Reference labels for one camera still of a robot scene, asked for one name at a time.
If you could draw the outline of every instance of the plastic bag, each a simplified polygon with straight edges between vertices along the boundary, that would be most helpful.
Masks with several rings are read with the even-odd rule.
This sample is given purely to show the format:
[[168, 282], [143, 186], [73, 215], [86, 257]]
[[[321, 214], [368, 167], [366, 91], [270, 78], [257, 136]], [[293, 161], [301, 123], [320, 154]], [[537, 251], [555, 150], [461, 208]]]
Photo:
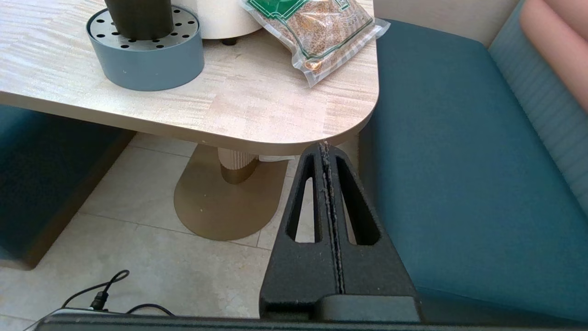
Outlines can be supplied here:
[[355, 0], [241, 0], [243, 7], [292, 51], [310, 87], [383, 35], [390, 23]]

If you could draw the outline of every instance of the table pedestal base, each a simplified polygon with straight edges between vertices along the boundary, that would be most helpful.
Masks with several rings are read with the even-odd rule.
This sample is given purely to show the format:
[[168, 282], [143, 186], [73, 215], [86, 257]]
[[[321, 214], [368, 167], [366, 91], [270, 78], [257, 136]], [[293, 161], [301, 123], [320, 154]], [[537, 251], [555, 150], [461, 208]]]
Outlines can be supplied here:
[[220, 174], [227, 183], [239, 184], [251, 177], [259, 158], [257, 155], [219, 148]]
[[213, 240], [235, 240], [259, 231], [278, 208], [288, 162], [255, 160], [247, 166], [255, 165], [249, 178], [229, 184], [221, 175], [217, 148], [198, 145], [173, 197], [180, 221]]

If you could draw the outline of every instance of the hole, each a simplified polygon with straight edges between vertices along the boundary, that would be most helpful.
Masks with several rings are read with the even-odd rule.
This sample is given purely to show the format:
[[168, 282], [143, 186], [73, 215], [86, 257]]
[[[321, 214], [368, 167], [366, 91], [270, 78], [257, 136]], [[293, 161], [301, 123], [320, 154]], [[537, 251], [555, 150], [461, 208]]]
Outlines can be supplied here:
[[298, 220], [298, 229], [296, 230], [296, 238], [294, 240], [297, 243], [315, 242], [315, 203], [313, 192], [312, 178], [309, 178], [306, 180], [304, 187], [300, 219]]
[[353, 232], [351, 219], [349, 219], [349, 212], [347, 211], [347, 204], [345, 203], [345, 198], [343, 198], [343, 210], [345, 211], [345, 227], [347, 228], [347, 239], [352, 245], [357, 245], [358, 241], [355, 239], [355, 233]]
[[313, 172], [315, 162], [312, 155], [300, 160], [298, 174], [302, 172], [303, 182], [292, 186], [292, 208], [284, 214], [288, 219], [286, 234], [297, 243], [317, 243], [321, 241], [321, 228], [318, 225], [319, 215], [315, 211], [317, 194], [315, 192]]
[[344, 208], [347, 211], [345, 219], [349, 216], [349, 222], [347, 223], [349, 242], [357, 245], [372, 246], [380, 240], [380, 231], [377, 229], [359, 187], [355, 184], [351, 171], [345, 166], [345, 161], [340, 157], [336, 157], [336, 160], [345, 203]]

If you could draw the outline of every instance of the teal bench seat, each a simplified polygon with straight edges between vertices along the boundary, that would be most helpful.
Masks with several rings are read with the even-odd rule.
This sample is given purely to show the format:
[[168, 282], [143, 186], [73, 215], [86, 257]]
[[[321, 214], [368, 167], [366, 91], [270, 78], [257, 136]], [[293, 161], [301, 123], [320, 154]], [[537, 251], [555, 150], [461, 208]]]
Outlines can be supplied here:
[[0, 266], [34, 268], [133, 135], [0, 105]]
[[488, 50], [391, 21], [360, 173], [431, 322], [588, 322], [588, 220]]

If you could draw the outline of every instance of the upholstered bench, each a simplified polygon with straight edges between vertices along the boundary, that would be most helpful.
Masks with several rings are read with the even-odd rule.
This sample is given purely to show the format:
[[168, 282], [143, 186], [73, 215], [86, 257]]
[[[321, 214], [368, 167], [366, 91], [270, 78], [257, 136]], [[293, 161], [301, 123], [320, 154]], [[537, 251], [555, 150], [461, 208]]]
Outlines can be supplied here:
[[489, 50], [396, 21], [377, 42], [360, 173], [431, 322], [588, 322], [588, 108], [523, 3]]
[[133, 135], [0, 105], [0, 266], [34, 268]]

